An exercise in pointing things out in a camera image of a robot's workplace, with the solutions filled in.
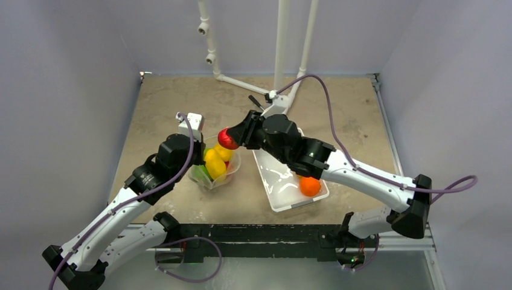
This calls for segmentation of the orange fruit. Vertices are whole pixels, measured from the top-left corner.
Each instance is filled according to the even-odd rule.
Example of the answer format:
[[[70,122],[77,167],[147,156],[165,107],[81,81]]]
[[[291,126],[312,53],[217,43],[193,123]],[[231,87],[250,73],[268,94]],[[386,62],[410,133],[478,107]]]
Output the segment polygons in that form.
[[[299,190],[304,196],[314,197],[321,191],[321,183],[312,177],[300,177]]]

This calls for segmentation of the red apple bottom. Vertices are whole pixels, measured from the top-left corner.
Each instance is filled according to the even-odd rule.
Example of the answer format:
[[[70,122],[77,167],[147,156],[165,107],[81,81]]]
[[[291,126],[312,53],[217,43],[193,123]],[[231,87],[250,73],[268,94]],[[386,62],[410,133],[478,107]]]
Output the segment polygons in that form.
[[[228,128],[222,129],[217,135],[217,142],[223,148],[228,150],[236,150],[239,145],[228,135]]]

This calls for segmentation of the green pear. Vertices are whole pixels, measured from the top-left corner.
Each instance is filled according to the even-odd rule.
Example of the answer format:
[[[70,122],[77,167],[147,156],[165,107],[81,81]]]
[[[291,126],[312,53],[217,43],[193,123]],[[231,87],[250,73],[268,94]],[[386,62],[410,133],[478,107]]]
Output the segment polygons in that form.
[[[211,178],[207,168],[204,165],[192,166],[190,169],[190,175],[192,178],[195,178],[198,180],[212,181],[212,178]]]

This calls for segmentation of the clear zip top bag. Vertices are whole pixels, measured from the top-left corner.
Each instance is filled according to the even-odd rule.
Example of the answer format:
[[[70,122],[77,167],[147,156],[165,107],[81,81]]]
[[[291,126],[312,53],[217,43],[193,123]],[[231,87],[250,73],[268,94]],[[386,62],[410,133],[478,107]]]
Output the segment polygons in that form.
[[[203,189],[213,190],[229,183],[242,161],[238,151],[223,148],[217,142],[217,137],[208,137],[204,143],[205,164],[192,166],[188,177]]]

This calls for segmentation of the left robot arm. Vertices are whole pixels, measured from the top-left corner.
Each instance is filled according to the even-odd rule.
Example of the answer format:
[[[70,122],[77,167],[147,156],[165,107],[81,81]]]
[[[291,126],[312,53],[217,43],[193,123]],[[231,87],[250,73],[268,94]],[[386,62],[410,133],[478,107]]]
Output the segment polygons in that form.
[[[115,270],[143,251],[175,246],[181,225],[166,211],[138,231],[119,237],[132,221],[174,189],[192,165],[202,165],[202,133],[171,134],[133,170],[107,207],[62,246],[50,245],[42,256],[54,271],[49,289],[60,280],[67,289],[98,289]]]

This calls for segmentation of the white plastic tray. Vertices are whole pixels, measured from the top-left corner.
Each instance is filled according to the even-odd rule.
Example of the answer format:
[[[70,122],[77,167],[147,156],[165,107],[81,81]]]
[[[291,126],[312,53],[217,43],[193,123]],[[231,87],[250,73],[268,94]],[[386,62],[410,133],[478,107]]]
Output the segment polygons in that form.
[[[261,181],[274,212],[281,212],[320,201],[329,197],[326,182],[320,180],[320,191],[315,196],[306,196],[299,189],[299,178],[285,164],[263,150],[254,150],[253,156]]]

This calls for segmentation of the yellow banana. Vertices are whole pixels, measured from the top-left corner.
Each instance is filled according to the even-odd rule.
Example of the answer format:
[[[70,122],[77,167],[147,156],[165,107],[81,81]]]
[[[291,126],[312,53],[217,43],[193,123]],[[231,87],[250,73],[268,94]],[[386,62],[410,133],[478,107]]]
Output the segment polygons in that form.
[[[207,149],[205,151],[204,161],[205,167],[213,180],[216,180],[227,173],[225,162],[223,162],[219,154],[214,149]]]

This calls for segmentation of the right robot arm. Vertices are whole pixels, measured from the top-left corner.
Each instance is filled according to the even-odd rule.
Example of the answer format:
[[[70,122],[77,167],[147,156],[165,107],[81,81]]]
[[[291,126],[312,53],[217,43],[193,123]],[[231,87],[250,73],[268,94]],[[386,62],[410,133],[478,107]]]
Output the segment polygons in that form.
[[[394,175],[348,158],[333,145],[302,136],[284,114],[264,117],[251,110],[245,119],[226,130],[236,145],[261,149],[303,177],[345,185],[382,202],[381,210],[347,214],[339,229],[341,242],[355,245],[371,234],[395,231],[412,239],[424,238],[432,197],[426,175]]]

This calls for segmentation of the yellow lemon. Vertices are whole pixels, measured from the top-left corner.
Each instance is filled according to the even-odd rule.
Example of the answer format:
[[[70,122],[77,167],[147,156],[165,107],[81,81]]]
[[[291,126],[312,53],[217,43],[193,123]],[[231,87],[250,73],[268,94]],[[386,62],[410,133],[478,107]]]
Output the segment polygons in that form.
[[[221,146],[219,143],[217,143],[214,146],[214,150],[219,154],[223,162],[230,162],[233,154],[233,150],[226,149],[223,146]]]

